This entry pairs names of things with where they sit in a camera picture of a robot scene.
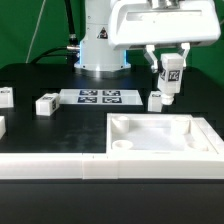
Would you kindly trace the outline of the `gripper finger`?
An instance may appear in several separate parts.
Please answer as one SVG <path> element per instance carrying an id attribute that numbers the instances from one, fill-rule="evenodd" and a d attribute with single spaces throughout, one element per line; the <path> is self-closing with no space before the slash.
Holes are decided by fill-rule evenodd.
<path id="1" fill-rule="evenodd" d="M 153 73 L 157 73 L 159 71 L 158 59 L 154 54 L 155 46 L 154 45 L 147 45 L 145 47 L 144 57 L 151 65 L 151 70 Z"/>
<path id="2" fill-rule="evenodd" d="M 178 55 L 180 56 L 182 67 L 186 68 L 187 66 L 187 56 L 190 52 L 190 44 L 189 43 L 181 43 L 178 48 Z"/>

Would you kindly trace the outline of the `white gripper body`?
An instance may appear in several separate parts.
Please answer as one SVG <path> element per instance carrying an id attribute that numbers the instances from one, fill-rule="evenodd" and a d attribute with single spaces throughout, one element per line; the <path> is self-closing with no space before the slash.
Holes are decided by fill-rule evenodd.
<path id="1" fill-rule="evenodd" d="M 146 45 L 210 45 L 221 34 L 212 0 L 181 0 L 178 8 L 153 9 L 149 0 L 119 0 L 108 22 L 113 49 Z"/>

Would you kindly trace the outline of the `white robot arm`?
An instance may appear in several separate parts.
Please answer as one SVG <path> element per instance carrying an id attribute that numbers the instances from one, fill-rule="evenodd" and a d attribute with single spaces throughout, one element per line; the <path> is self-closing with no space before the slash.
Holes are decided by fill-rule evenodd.
<path id="1" fill-rule="evenodd" d="M 221 29 L 213 0 L 84 0 L 85 35 L 79 69 L 100 76 L 130 65 L 128 50 L 143 49 L 151 69 L 159 70 L 157 48 L 181 49 L 214 43 Z"/>

